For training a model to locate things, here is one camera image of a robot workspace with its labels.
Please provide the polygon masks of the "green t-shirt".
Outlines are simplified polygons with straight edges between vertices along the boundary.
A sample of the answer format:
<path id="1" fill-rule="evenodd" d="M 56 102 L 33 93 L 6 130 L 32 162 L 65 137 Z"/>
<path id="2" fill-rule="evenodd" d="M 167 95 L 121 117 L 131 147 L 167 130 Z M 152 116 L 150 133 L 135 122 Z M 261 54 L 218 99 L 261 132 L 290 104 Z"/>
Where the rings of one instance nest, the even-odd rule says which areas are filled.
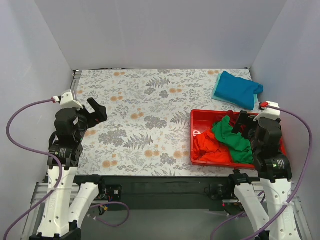
<path id="1" fill-rule="evenodd" d="M 226 115 L 220 121 L 212 125 L 212 132 L 215 138 L 224 144 L 236 164 L 253 164 L 253 152 L 251 143 L 245 139 L 240 132 L 233 133 L 230 125 L 230 117 Z"/>

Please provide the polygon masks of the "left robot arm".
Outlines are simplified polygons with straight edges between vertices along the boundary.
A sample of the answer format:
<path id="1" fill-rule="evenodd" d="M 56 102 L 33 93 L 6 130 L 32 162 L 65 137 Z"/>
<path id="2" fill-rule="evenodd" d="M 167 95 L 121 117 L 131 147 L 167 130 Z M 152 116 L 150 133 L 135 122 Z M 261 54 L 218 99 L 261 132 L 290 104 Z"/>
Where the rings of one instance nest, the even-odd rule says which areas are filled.
<path id="1" fill-rule="evenodd" d="M 55 133 L 48 152 L 48 189 L 41 223 L 31 240 L 79 240 L 83 220 L 100 193 L 98 175 L 79 185 L 75 199 L 71 199 L 74 179 L 83 152 L 82 141 L 88 129 L 108 119 L 107 109 L 93 98 L 87 102 L 93 108 L 68 107 L 55 115 Z"/>

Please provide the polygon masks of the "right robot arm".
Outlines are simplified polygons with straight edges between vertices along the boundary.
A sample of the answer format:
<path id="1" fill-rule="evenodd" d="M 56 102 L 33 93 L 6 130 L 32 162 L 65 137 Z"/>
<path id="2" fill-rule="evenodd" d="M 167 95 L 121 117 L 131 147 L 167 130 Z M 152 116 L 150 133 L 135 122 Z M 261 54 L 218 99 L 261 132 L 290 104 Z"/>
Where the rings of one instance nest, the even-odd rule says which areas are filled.
<path id="1" fill-rule="evenodd" d="M 241 111 L 233 133 L 244 128 L 242 136 L 250 142 L 253 164 L 263 188 L 267 209 L 260 202 L 252 181 L 234 170 L 229 176 L 234 195 L 240 200 L 258 240 L 298 240 L 294 209 L 286 203 L 291 195 L 292 171 L 281 151 L 280 118 L 259 117 Z"/>

